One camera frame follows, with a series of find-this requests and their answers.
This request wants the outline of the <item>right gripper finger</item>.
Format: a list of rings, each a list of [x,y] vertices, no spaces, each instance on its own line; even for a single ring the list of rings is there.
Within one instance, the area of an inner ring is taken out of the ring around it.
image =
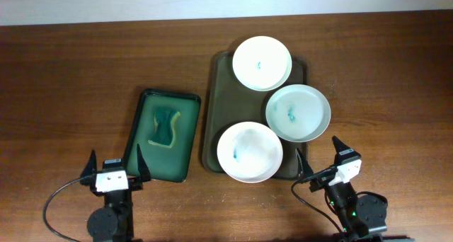
[[[334,164],[344,164],[355,159],[355,150],[344,144],[337,136],[332,136],[333,145],[336,150]]]
[[[311,166],[309,165],[305,155],[302,153],[302,150],[300,148],[296,148],[296,155],[300,165],[299,179],[301,181],[308,181],[309,178],[314,174],[314,172],[311,169]]]

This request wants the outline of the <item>white plate top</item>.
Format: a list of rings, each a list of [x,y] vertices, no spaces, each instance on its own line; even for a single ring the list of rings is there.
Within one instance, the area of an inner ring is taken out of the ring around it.
[[[289,78],[292,57],[286,46],[268,36],[255,36],[243,41],[232,59],[234,75],[254,91],[271,91]]]

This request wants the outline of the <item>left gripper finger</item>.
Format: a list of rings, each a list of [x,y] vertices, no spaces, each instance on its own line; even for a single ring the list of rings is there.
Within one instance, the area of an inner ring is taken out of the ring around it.
[[[142,182],[149,182],[151,180],[151,173],[144,160],[139,144],[137,144],[137,169],[139,171],[139,178]]]
[[[92,150],[90,157],[88,159],[88,162],[85,165],[85,168],[81,172],[80,184],[81,185],[90,185],[91,180],[95,174],[97,174],[97,160],[96,160],[96,152],[94,150]]]

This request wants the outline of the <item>white plate bottom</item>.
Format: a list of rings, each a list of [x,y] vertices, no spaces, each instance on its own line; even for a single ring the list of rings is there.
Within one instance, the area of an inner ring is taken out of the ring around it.
[[[242,183],[260,183],[274,176],[283,159],[282,143],[267,126],[240,122],[219,138],[217,158],[224,172]]]

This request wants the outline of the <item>green yellow sponge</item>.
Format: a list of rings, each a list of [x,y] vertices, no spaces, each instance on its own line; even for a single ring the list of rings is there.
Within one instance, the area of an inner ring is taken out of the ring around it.
[[[181,113],[170,107],[159,106],[155,109],[153,131],[148,143],[154,146],[172,148],[176,140],[176,121]]]

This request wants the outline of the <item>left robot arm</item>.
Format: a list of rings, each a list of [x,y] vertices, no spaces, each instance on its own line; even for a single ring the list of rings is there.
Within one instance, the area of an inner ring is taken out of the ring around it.
[[[132,193],[143,189],[143,183],[151,180],[151,173],[137,147],[138,176],[128,177],[121,159],[103,162],[97,170],[96,152],[92,151],[88,163],[80,175],[80,183],[90,187],[104,205],[95,210],[87,221],[87,230],[94,241],[130,242],[134,237]]]

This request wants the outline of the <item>pale green plate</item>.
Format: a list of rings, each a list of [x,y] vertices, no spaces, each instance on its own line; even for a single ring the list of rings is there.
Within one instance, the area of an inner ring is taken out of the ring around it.
[[[323,134],[331,120],[331,107],[317,89],[292,84],[277,90],[267,102],[270,129],[289,142],[309,142]]]

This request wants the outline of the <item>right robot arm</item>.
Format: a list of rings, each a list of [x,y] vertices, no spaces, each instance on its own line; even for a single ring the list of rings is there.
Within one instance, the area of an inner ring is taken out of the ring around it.
[[[336,223],[325,212],[309,204],[300,196],[295,197],[307,207],[329,220],[338,233],[336,241],[412,241],[407,236],[383,236],[387,231],[386,214],[388,200],[375,192],[356,192],[350,181],[360,173],[362,156],[344,144],[336,136],[332,137],[336,150],[334,162],[328,168],[313,172],[300,149],[295,153],[299,161],[300,179],[291,186],[308,183],[311,192],[324,191],[328,208],[340,221]]]

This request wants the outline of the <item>white plate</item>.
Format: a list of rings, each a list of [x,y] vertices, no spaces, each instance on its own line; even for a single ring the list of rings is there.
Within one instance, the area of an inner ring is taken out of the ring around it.
[[[282,143],[267,126],[240,122],[219,138],[217,158],[224,172],[242,183],[260,183],[274,176],[283,159]]]
[[[255,36],[243,41],[232,59],[234,75],[254,91],[271,91],[289,78],[292,57],[286,46],[268,36]]]

